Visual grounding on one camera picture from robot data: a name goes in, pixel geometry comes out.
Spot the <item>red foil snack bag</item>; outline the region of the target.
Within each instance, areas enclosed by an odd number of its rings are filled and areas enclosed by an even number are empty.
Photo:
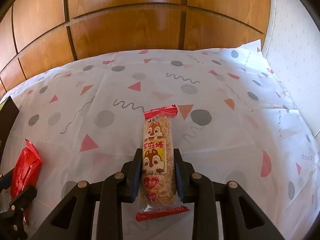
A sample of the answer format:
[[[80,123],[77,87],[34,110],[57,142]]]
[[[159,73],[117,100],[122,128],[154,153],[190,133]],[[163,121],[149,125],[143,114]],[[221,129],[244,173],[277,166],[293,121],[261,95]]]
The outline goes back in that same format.
[[[25,139],[25,148],[21,151],[12,174],[11,199],[17,197],[28,186],[36,187],[42,165],[38,150],[32,142]]]

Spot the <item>sesame stick snack bar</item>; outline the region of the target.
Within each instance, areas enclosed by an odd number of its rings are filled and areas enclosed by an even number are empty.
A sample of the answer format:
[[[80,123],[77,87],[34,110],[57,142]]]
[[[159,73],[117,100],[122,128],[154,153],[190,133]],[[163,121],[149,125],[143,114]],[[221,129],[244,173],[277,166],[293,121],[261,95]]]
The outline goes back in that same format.
[[[177,200],[171,132],[171,119],[177,114],[176,105],[144,112],[141,209],[136,213],[138,222],[189,211]]]

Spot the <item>patterned white tablecloth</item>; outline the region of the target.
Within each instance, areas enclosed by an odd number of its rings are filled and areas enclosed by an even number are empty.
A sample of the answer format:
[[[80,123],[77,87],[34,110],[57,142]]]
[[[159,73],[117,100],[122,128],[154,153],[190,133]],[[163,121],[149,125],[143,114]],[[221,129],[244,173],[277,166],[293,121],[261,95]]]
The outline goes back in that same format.
[[[199,51],[134,50],[48,70],[8,91],[19,109],[1,171],[25,141],[43,166],[33,233],[79,181],[102,181],[143,143],[143,113],[176,105],[173,145],[213,181],[237,181],[285,239],[319,212],[319,148],[284,85],[248,44]]]

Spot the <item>gold tin box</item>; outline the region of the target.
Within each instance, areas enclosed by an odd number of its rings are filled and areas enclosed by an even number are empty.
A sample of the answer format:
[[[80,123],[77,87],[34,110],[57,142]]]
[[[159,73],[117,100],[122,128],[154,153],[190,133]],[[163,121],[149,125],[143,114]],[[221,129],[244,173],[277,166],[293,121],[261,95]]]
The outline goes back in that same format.
[[[9,96],[1,103],[0,111],[0,159],[2,159],[5,144],[11,128],[19,114],[19,109]]]

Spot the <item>wooden wall cabinet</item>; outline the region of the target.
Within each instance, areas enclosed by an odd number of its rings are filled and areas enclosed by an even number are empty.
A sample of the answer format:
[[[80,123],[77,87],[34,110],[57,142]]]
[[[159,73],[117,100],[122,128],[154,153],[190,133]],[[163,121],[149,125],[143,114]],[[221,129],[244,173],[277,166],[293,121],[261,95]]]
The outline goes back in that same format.
[[[1,94],[101,54],[262,41],[270,11],[271,0],[1,0]]]

